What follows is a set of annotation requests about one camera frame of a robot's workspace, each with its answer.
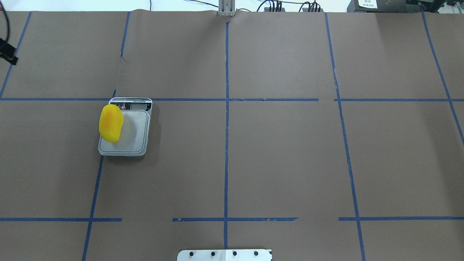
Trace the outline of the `yellow mango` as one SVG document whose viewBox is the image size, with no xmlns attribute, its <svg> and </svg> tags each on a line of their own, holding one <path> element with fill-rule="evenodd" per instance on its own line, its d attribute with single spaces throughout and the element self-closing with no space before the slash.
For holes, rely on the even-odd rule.
<svg viewBox="0 0 464 261">
<path fill-rule="evenodd" d="M 122 126 L 123 113 L 121 109 L 114 104 L 104 106 L 98 123 L 101 138 L 110 143 L 118 142 Z"/>
</svg>

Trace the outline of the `silver digital kitchen scale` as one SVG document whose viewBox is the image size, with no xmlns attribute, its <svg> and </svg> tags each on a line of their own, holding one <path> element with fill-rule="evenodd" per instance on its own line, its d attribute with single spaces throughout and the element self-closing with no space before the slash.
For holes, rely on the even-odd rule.
<svg viewBox="0 0 464 261">
<path fill-rule="evenodd" d="M 149 140 L 149 129 L 153 101 L 149 98 L 113 97 L 114 104 L 123 113 L 120 139 L 116 143 L 103 140 L 100 136 L 98 151 L 102 156 L 143 156 Z"/>
</svg>

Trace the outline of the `aluminium frame post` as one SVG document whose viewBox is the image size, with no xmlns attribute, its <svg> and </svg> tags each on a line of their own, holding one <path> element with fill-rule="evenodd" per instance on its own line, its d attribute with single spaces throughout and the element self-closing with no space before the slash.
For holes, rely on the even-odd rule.
<svg viewBox="0 0 464 261">
<path fill-rule="evenodd" d="M 235 0 L 219 0 L 218 1 L 218 15 L 219 16 L 235 16 L 236 7 Z"/>
</svg>

